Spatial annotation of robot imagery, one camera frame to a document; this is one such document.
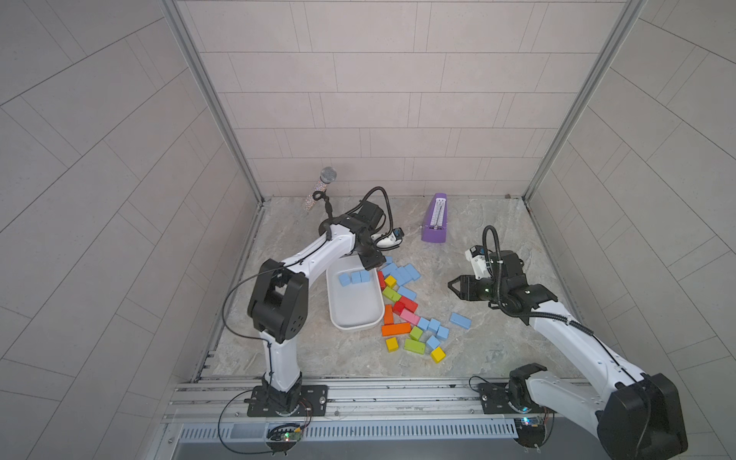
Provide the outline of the white plastic tray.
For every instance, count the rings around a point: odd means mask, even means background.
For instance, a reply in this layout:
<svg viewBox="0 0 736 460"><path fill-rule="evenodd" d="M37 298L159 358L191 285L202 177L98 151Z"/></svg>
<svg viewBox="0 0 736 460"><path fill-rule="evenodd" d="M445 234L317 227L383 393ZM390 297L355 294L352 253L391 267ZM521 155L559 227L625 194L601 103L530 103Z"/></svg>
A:
<svg viewBox="0 0 736 460"><path fill-rule="evenodd" d="M357 255L346 256L332 264L327 272L327 290L331 322L341 331L359 331L378 325L383 320L383 295L375 268L368 283L342 287L338 276L365 270Z"/></svg>

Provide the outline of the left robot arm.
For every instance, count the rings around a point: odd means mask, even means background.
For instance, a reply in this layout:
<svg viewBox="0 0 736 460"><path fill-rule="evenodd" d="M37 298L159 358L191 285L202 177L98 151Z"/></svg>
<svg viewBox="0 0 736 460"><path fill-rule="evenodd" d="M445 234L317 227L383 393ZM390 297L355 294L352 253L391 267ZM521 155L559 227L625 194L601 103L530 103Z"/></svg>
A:
<svg viewBox="0 0 736 460"><path fill-rule="evenodd" d="M264 383L279 396L289 396L301 385L296 337L308 317L312 281L348 255L358 256L367 271L379 268L386 262L381 244L394 231L389 201L381 207L364 197L338 216L326 202L325 210L317 240L283 261L262 264L248 303L247 314L268 352Z"/></svg>

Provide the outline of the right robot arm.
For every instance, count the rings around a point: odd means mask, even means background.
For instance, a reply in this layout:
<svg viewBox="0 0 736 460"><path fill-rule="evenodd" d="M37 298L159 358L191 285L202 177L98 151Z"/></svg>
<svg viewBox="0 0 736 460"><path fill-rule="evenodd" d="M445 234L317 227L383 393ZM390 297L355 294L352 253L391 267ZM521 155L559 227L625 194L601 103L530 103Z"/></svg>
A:
<svg viewBox="0 0 736 460"><path fill-rule="evenodd" d="M670 459L688 450L680 393L665 375L650 375L619 356L567 310L547 287L528 283L510 250L476 245L466 252L473 274L448 288L464 301L486 302L546 337L578 369L587 388L567 383L542 364L509 374L509 406L546 408L592 434L611 459Z"/></svg>

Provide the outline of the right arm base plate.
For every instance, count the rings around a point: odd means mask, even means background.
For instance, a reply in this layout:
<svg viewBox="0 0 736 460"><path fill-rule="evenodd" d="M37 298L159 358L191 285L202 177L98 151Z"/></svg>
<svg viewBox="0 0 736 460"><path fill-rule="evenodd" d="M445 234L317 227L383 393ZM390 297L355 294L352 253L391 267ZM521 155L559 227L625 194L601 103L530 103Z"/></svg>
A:
<svg viewBox="0 0 736 460"><path fill-rule="evenodd" d="M481 381L473 385L486 415L511 415L514 417L544 415L545 410L527 396L517 395L510 383Z"/></svg>

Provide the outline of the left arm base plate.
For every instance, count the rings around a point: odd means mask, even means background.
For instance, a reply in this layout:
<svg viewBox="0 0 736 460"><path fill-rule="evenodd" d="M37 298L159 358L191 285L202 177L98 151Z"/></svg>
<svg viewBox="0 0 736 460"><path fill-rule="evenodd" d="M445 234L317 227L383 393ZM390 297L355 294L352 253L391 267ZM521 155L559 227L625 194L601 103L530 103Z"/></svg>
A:
<svg viewBox="0 0 736 460"><path fill-rule="evenodd" d="M263 417L322 417L326 413L328 385L298 383L289 392L280 392L265 385L256 386L248 399L247 416Z"/></svg>

